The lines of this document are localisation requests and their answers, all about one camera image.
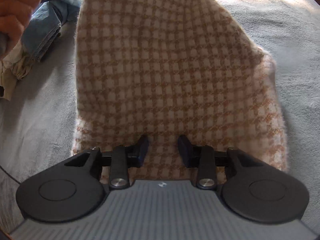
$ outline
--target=brown and white checkered cloth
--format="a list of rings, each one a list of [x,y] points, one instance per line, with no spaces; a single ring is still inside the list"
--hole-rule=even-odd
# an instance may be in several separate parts
[[[76,32],[73,152],[147,134],[131,178],[189,178],[177,138],[236,146],[285,170],[275,63],[215,0],[84,0]]]

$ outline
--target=pile of clothes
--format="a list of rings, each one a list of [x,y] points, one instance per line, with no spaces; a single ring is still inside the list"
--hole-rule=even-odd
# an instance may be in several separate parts
[[[0,98],[10,101],[17,81],[40,62],[61,27],[77,20],[82,0],[53,0],[40,4],[15,48],[0,61]]]

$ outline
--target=circular disc cover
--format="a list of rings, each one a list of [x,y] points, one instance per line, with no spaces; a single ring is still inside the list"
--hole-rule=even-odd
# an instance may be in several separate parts
[[[89,214],[104,196],[102,185],[88,171],[62,167],[27,179],[19,186],[16,201],[24,217],[57,223]]]
[[[285,223],[300,219],[309,193],[297,179],[277,169],[247,168],[222,187],[222,199],[234,212],[261,223]]]

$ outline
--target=ridged gray panel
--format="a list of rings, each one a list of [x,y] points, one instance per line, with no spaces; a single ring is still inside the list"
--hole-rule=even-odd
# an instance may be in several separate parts
[[[314,240],[300,221],[281,225],[252,223],[225,208],[212,191],[190,181],[137,180],[113,191],[94,213],[52,225],[26,220],[14,240]]]

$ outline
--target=gray blanket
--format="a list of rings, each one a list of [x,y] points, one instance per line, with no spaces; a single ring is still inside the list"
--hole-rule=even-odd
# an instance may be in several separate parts
[[[313,0],[218,0],[277,61],[276,86],[287,125],[290,174],[310,192],[303,221],[320,233],[320,6]],[[18,181],[70,155],[75,119],[74,26],[47,58],[0,101],[0,165]],[[18,184],[0,170],[0,227],[22,221]]]

